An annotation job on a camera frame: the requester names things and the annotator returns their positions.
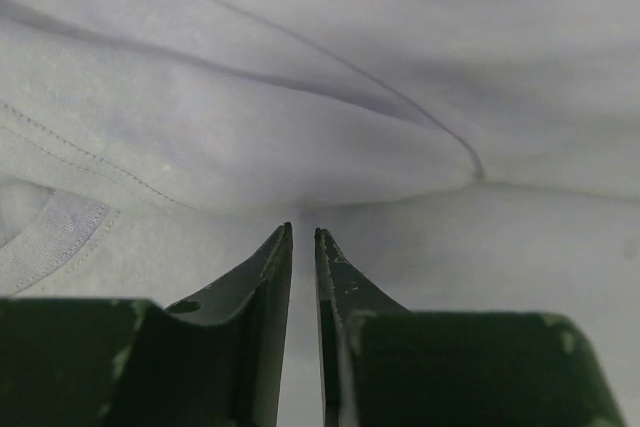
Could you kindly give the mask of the purple t shirt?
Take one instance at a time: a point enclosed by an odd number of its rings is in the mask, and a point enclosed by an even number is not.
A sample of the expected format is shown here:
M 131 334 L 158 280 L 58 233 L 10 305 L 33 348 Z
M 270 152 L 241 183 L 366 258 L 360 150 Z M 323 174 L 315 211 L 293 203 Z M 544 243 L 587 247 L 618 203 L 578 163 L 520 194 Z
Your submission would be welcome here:
M 294 226 L 420 310 L 542 310 L 639 422 L 639 0 L 1 0 L 1 292 L 171 304 Z

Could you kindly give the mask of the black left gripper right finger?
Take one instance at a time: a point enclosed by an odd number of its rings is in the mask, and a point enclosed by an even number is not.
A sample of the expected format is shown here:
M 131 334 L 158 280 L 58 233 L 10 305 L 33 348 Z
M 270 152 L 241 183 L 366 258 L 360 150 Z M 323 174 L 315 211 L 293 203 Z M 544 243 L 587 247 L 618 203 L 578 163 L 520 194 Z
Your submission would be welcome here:
M 588 339 L 549 312 L 412 311 L 315 233 L 328 426 L 621 426 Z

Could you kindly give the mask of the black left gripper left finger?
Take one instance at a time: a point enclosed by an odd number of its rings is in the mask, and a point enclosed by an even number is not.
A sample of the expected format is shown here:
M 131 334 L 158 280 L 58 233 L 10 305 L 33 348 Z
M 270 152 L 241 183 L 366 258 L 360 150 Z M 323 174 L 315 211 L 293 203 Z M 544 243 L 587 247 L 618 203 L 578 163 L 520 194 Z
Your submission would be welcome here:
M 272 426 L 292 272 L 290 224 L 161 307 L 146 299 L 5 298 L 5 426 Z

